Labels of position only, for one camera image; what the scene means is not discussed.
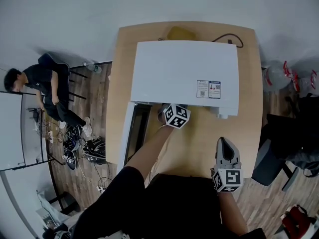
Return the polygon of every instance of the man in black shirt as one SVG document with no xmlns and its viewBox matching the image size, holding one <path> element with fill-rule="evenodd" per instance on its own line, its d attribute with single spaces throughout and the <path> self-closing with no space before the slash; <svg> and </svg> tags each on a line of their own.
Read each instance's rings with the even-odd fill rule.
<svg viewBox="0 0 319 239">
<path fill-rule="evenodd" d="M 82 120 L 68 108 L 68 77 L 63 72 L 57 73 L 41 65 L 30 66 L 23 72 L 15 68 L 10 69 L 4 78 L 5 89 L 8 92 L 20 92 L 24 85 L 37 90 L 39 106 L 42 110 L 45 109 L 49 116 L 60 121 L 60 128 L 67 123 L 72 127 L 81 126 L 87 137 L 92 134 L 90 119 L 86 117 Z"/>
<path fill-rule="evenodd" d="M 212 179 L 158 174 L 145 188 L 173 130 L 161 126 L 139 149 L 80 216 L 72 239 L 266 238 L 262 229 L 248 233 L 232 193 L 217 195 Z"/>
</svg>

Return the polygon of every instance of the chair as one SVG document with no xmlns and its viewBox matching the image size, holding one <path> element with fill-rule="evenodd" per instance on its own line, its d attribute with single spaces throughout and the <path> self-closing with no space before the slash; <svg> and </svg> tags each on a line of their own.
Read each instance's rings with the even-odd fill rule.
<svg viewBox="0 0 319 239">
<path fill-rule="evenodd" d="M 269 186 L 283 170 L 288 177 L 282 188 L 286 192 L 294 182 L 299 169 L 296 167 L 292 172 L 286 165 L 285 160 L 277 159 L 271 150 L 271 140 L 269 140 L 269 125 L 265 125 L 261 130 L 259 149 L 252 179 L 264 186 Z"/>
<path fill-rule="evenodd" d="M 58 69 L 58 71 L 60 71 L 61 73 L 65 73 L 68 77 L 68 83 L 69 82 L 74 82 L 73 80 L 70 80 L 70 74 L 76 74 L 76 75 L 79 75 L 83 78 L 87 78 L 85 75 L 83 74 L 79 74 L 77 72 L 74 72 L 72 70 L 70 70 L 70 67 L 67 63 L 59 60 L 58 58 L 53 58 L 49 53 L 44 53 L 41 57 L 39 57 L 38 59 L 38 63 L 39 65 L 43 65 L 47 68 L 50 68 L 52 69 L 54 67 L 54 69 Z M 77 95 L 73 92 L 70 92 L 69 91 L 69 94 L 72 95 L 72 96 L 75 96 L 75 97 L 79 97 L 79 98 L 82 98 L 82 99 L 85 99 L 85 97 L 83 96 L 80 96 L 80 95 Z"/>
</svg>

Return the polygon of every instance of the shoe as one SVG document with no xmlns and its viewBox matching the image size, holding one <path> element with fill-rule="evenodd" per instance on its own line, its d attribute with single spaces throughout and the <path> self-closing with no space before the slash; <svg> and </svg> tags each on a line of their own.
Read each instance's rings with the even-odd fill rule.
<svg viewBox="0 0 319 239">
<path fill-rule="evenodd" d="M 86 137 L 90 137 L 92 134 L 91 120 L 89 117 L 85 117 L 84 121 L 85 121 L 85 126 L 82 127 L 83 132 L 85 133 Z"/>
<path fill-rule="evenodd" d="M 60 122 L 59 122 L 59 128 L 60 128 L 60 129 L 64 129 L 65 126 L 66 126 L 66 122 L 65 122 L 65 121 L 60 121 Z"/>
</svg>

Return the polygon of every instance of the white box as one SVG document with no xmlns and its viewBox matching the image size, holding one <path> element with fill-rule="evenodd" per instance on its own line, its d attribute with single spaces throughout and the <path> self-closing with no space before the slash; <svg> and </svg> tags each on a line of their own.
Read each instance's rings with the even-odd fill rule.
<svg viewBox="0 0 319 239">
<path fill-rule="evenodd" d="M 204 41 L 139 42 L 131 101 L 213 107 L 238 114 L 237 49 Z"/>
</svg>

